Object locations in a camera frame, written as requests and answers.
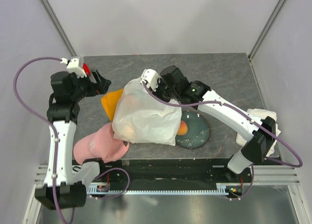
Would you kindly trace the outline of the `fake red bell pepper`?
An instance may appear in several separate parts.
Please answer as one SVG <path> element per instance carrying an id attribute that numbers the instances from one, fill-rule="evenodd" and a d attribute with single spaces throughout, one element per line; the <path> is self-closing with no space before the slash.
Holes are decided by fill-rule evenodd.
<path id="1" fill-rule="evenodd" d="M 88 76 L 91 75 L 90 69 L 85 63 L 83 64 L 82 68 Z"/>

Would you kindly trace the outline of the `fake peach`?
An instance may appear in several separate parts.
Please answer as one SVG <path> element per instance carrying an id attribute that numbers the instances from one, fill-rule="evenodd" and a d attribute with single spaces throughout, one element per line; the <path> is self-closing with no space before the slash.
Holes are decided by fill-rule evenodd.
<path id="1" fill-rule="evenodd" d="M 180 126 L 177 132 L 177 135 L 185 135 L 188 132 L 188 126 L 184 121 L 180 122 Z"/>

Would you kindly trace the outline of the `white plastic bag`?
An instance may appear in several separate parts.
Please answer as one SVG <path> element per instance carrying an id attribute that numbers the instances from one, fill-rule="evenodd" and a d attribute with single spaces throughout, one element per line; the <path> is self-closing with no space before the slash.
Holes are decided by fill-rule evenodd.
<path id="1" fill-rule="evenodd" d="M 140 78 L 124 87 L 112 121 L 114 138 L 130 143 L 176 145 L 182 110 L 151 97 Z"/>

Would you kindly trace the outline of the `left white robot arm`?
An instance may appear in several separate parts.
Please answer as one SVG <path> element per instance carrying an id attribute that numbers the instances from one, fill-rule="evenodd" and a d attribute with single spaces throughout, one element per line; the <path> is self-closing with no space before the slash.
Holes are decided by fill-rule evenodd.
<path id="1" fill-rule="evenodd" d="M 104 162 L 98 156 L 88 156 L 80 170 L 73 173 L 72 156 L 79 102 L 85 97 L 107 93 L 110 85 L 111 81 L 97 70 L 86 77 L 67 71 L 51 75 L 53 92 L 47 110 L 51 135 L 49 163 L 43 187 L 35 190 L 35 198 L 49 210 L 84 206 L 89 185 L 107 176 Z"/>

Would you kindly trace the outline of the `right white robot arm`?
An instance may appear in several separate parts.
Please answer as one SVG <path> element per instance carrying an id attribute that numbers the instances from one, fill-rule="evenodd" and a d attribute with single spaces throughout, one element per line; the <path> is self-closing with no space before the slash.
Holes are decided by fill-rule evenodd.
<path id="1" fill-rule="evenodd" d="M 207 113 L 235 130 L 246 144 L 229 160 L 223 176 L 229 182 L 236 181 L 241 172 L 252 164 L 262 163 L 275 142 L 275 120 L 269 116 L 260 118 L 236 107 L 218 95 L 201 81 L 189 81 L 175 65 L 161 73 L 146 75 L 153 94 L 160 100 L 174 99 L 183 106 Z"/>

